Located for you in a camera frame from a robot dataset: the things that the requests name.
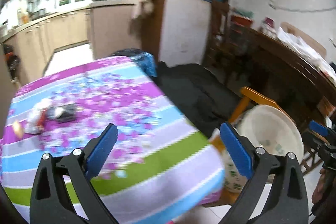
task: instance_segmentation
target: blue stripe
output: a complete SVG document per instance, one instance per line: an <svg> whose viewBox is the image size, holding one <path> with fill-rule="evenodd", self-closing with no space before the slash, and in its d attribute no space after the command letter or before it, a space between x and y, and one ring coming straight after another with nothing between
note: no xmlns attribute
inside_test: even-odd
<svg viewBox="0 0 336 224"><path fill-rule="evenodd" d="M195 192L187 197L177 201L173 205L167 207L165 210L160 211L146 219L140 220L135 224L166 224L174 218L186 213L195 207L204 197L214 192L215 189L223 187L224 170L219 172L205 185L202 185Z"/></svg>
<svg viewBox="0 0 336 224"><path fill-rule="evenodd" d="M159 129L162 126L180 119L182 114L177 107L171 105L164 110L156 112L156 116L160 117L160 119L158 120L159 125L157 125L155 129ZM3 158L2 170L3 172L17 172L37 168L43 153L43 151L36 151L10 158Z"/></svg>
<svg viewBox="0 0 336 224"><path fill-rule="evenodd" d="M135 79L139 76L143 76L143 72L137 67L137 66L132 66L132 67L128 67L128 68L121 68L121 69L117 69L117 70L110 70L108 72L102 72L102 73L97 73L95 75L91 75L92 76L96 76L99 74L103 74L103 73L113 73L113 74L119 74L122 76L122 78L124 79ZM73 81L80 81L82 83L85 83L85 78L78 78L76 80ZM32 95L20 102L17 103L13 103L11 105L11 108L16 109L16 112L13 115L18 115L21 114L27 110L30 110L31 108L33 108L33 106L37 103L40 102L42 99L44 98L48 98L52 96L52 92L56 92L61 90L62 88L66 87L68 85L69 82L64 83L60 86L54 86L51 87L48 90L42 91L36 95Z"/></svg>

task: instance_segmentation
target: black fabric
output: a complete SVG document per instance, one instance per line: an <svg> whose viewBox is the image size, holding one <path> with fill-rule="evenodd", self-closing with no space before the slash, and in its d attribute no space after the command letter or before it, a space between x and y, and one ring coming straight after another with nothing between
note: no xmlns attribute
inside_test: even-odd
<svg viewBox="0 0 336 224"><path fill-rule="evenodd" d="M153 81L207 137L227 121L240 97L197 64L168 68L160 62Z"/></svg>

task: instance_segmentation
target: floor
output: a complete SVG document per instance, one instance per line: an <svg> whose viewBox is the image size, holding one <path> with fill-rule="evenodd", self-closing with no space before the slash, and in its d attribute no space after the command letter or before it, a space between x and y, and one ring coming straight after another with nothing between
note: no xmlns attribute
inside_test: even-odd
<svg viewBox="0 0 336 224"><path fill-rule="evenodd" d="M48 69L45 72L45 76L57 73L59 71L75 67L78 65L86 64L93 61L92 50L90 48L90 44L84 44L81 46L77 46L74 48L66 49L61 52L57 52L54 54ZM236 81L235 76L233 75L228 83L228 87L239 94L239 87L247 84L247 79L244 76ZM322 166L315 168L312 172L304 177L307 196L308 196L308 209L309 213L311 212L311 195L315 189L315 186L319 180L320 174L319 171ZM265 185L263 193L259 199L259 202L251 216L255 217L261 213L263 206L266 202L268 193L270 191L271 185ZM177 219L174 219L175 224L218 224L219 221L224 217L227 211L230 209L230 205L204 208L202 206L197 206L180 216Z"/></svg>
<svg viewBox="0 0 336 224"><path fill-rule="evenodd" d="M93 54L90 44L84 44L54 53L44 76L52 75L65 69L93 61Z"/></svg>

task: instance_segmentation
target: white bucket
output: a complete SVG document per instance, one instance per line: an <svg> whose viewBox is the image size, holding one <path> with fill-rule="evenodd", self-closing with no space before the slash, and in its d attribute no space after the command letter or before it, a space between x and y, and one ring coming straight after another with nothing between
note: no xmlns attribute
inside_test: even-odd
<svg viewBox="0 0 336 224"><path fill-rule="evenodd" d="M257 105L243 118L238 126L238 134L247 137L254 147L263 146L273 155L285 156L288 152L295 153L301 163L303 159L303 142L294 122L282 111L268 106ZM225 187L230 192L239 193L247 179L241 176L233 161L225 150L223 152L225 163Z"/></svg>

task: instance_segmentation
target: tablecloth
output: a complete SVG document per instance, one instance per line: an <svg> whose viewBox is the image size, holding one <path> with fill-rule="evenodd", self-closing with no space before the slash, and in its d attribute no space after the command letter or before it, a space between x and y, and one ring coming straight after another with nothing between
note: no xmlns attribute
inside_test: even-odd
<svg viewBox="0 0 336 224"><path fill-rule="evenodd" d="M13 122L24 128L29 110L43 98L76 103L77 119L47 121L41 135L19 140ZM108 123L118 127L118 141L91 183L120 223L165 224L221 189L224 169L215 148L135 63L109 57L43 77L13 98L2 141L2 185L27 221L42 154L67 155ZM65 180L76 212L86 217Z"/></svg>

